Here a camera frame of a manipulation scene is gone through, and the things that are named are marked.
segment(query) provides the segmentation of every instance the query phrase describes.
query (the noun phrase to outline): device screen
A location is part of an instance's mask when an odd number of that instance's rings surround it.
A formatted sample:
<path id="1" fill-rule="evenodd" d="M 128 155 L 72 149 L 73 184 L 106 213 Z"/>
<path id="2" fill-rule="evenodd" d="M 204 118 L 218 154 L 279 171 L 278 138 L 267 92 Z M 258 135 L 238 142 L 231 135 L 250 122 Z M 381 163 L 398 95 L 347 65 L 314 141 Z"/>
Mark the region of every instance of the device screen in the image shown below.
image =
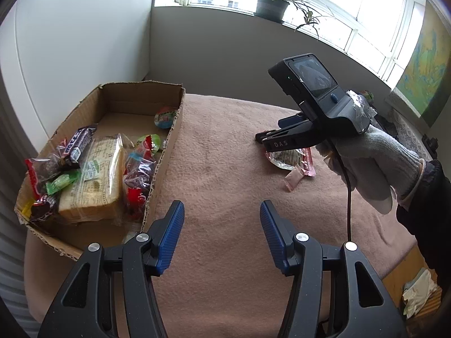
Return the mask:
<path id="1" fill-rule="evenodd" d="M 315 98 L 319 98 L 338 85 L 315 57 L 307 56 L 302 60 L 292 61 L 289 66 L 302 79 Z"/>

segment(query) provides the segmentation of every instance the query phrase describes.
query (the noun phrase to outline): black jacket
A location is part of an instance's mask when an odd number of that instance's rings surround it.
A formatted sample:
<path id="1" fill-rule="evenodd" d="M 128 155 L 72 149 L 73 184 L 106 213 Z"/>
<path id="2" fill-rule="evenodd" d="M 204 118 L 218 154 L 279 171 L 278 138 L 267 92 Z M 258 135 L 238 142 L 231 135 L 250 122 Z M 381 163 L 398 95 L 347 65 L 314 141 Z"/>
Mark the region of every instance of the black jacket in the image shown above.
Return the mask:
<path id="1" fill-rule="evenodd" d="M 451 184 L 438 160 L 426 163 L 425 172 L 406 211 L 401 206 L 396 217 L 418 242 L 429 268 L 437 273 L 442 288 L 438 312 L 418 338 L 448 337 L 451 319 Z"/>

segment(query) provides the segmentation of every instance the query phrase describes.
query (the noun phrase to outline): black sleeve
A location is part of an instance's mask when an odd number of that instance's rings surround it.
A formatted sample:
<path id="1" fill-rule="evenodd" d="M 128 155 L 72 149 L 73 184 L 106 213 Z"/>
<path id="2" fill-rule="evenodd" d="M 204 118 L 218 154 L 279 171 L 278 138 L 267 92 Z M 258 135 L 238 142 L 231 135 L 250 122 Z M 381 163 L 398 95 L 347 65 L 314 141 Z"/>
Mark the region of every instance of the black sleeve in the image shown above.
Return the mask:
<path id="1" fill-rule="evenodd" d="M 451 184 L 438 160 L 426 163 L 409 211 L 398 206 L 396 218 L 416 237 L 445 295 L 451 283 Z"/>

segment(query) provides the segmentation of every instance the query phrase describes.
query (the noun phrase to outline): window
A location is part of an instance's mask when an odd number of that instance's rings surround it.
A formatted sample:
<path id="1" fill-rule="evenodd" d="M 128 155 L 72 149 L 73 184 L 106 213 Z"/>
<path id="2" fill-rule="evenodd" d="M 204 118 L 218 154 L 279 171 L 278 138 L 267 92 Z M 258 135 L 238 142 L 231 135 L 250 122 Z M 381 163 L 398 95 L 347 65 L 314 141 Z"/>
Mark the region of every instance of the window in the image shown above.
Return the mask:
<path id="1" fill-rule="evenodd" d="M 253 13 L 257 0 L 173 0 L 181 5 L 207 4 Z M 306 0 L 321 15 L 320 24 L 300 30 L 354 58 L 394 87 L 418 40 L 425 0 Z M 304 16 L 289 5 L 286 25 L 299 26 Z"/>

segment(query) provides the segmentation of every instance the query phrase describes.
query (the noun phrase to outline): potted plant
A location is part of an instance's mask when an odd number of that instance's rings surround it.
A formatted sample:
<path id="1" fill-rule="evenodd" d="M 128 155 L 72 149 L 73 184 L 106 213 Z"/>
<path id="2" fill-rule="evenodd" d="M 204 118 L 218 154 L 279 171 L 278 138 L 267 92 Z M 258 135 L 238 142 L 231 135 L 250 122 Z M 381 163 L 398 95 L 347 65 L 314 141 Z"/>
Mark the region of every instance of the potted plant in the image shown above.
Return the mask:
<path id="1" fill-rule="evenodd" d="M 290 2 L 296 7 L 297 10 L 301 10 L 304 14 L 304 23 L 297 26 L 295 30 L 298 30 L 303 26 L 309 25 L 315 29 L 316 34 L 319 36 L 315 25 L 319 24 L 318 18 L 323 15 L 320 15 L 314 8 L 310 7 L 304 0 L 258 0 L 257 9 L 254 15 L 281 24 L 283 15 L 285 14 L 285 10 Z M 316 12 L 319 15 L 313 16 L 313 12 Z"/>

